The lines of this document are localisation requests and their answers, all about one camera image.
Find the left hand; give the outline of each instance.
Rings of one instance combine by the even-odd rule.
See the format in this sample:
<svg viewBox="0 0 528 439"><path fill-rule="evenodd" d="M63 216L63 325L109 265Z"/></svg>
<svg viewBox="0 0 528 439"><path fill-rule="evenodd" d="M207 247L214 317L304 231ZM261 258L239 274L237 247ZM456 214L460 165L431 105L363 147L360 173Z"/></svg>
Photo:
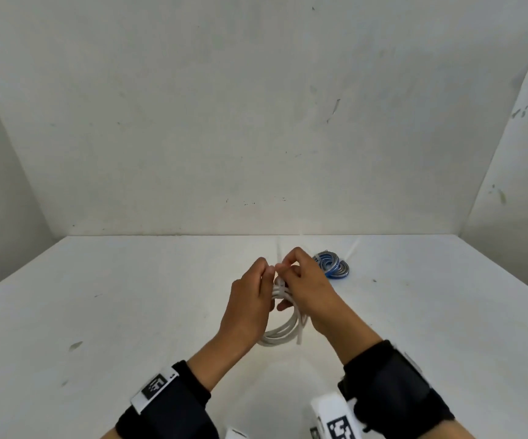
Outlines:
<svg viewBox="0 0 528 439"><path fill-rule="evenodd" d="M244 354L266 331L274 274L274 266L261 257L231 285L230 300L217 336L235 344Z"/></svg>

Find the table surface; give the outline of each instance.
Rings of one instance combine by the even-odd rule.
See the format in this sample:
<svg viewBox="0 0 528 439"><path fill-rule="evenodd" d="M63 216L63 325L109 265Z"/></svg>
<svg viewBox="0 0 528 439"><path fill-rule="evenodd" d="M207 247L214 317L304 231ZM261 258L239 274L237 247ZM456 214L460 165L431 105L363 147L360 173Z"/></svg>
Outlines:
<svg viewBox="0 0 528 439"><path fill-rule="evenodd" d="M97 439L153 373L210 339L255 258L356 242L334 281L343 299L474 435L528 437L528 287L455 236L397 235L63 239L0 283L0 438ZM253 439L305 437L310 399L341 375L309 324L300 347L254 347L208 411Z"/></svg>

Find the coiled blue cable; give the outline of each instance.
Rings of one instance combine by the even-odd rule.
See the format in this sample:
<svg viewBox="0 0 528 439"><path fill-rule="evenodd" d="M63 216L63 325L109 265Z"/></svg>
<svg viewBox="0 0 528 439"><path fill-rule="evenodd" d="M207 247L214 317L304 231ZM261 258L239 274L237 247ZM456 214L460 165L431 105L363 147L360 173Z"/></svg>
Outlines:
<svg viewBox="0 0 528 439"><path fill-rule="evenodd" d="M344 260L340 260L334 252L323 251L315 254L313 259L328 279L344 279L349 274L349 265Z"/></svg>

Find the coiled cable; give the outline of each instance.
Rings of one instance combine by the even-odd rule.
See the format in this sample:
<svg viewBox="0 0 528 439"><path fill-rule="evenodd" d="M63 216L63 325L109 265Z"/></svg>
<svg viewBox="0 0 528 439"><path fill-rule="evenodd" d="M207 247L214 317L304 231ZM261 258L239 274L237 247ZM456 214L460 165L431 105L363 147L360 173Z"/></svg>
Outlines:
<svg viewBox="0 0 528 439"><path fill-rule="evenodd" d="M340 260L339 256L334 252L323 251L315 254L313 259L329 279L343 279L349 274L349 265L345 261ZM274 347L275 345L286 344L295 337L297 338L297 345L300 345L303 341L303 328L307 324L309 317L306 314L301 314L284 280L277 277L275 282L276 284L272 288L272 300L286 299L291 302L293 304L293 315L278 328L265 332L258 341L258 345Z"/></svg>

